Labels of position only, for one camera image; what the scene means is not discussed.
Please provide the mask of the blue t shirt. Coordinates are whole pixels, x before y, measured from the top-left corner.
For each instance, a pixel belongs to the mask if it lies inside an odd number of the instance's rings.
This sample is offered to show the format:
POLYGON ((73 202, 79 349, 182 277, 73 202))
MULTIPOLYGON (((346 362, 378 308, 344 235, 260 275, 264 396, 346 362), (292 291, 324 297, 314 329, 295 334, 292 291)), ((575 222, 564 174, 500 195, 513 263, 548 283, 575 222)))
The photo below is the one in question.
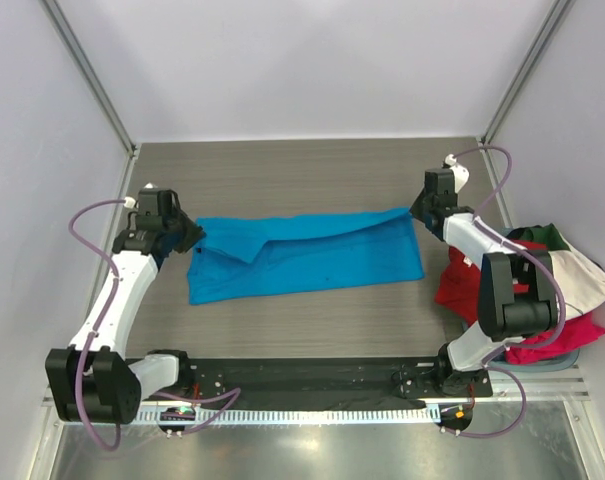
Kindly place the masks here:
POLYGON ((378 212, 200 221, 189 302, 273 296, 424 277, 413 218, 405 207, 378 212))

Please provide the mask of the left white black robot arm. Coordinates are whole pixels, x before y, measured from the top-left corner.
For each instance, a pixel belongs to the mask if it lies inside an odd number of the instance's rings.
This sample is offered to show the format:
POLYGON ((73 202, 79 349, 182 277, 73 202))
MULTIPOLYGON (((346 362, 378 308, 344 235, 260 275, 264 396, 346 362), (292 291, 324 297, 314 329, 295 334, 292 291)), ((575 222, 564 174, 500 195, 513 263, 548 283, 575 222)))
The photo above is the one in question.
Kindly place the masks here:
POLYGON ((78 215, 68 225, 75 240, 105 261, 108 275, 69 345, 51 350, 45 360, 57 414, 67 422, 129 424, 147 398, 195 386, 186 352, 156 349, 127 361, 126 349, 142 300, 164 261, 189 252, 204 230, 183 211, 172 189, 148 184, 118 203, 129 215, 110 250, 77 231, 78 215))

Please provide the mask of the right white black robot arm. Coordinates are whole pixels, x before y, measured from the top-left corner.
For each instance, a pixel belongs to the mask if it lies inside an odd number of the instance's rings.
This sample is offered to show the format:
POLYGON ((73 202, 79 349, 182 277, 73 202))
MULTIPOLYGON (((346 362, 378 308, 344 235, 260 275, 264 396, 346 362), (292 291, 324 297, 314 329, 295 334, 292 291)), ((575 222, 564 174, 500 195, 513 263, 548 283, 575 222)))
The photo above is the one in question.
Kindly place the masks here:
POLYGON ((476 322, 440 348, 429 372, 444 397, 467 394, 495 357, 563 326, 566 317, 550 255, 513 243, 460 206, 458 193, 467 178, 457 167, 427 170, 411 207, 415 219, 480 271, 476 322))

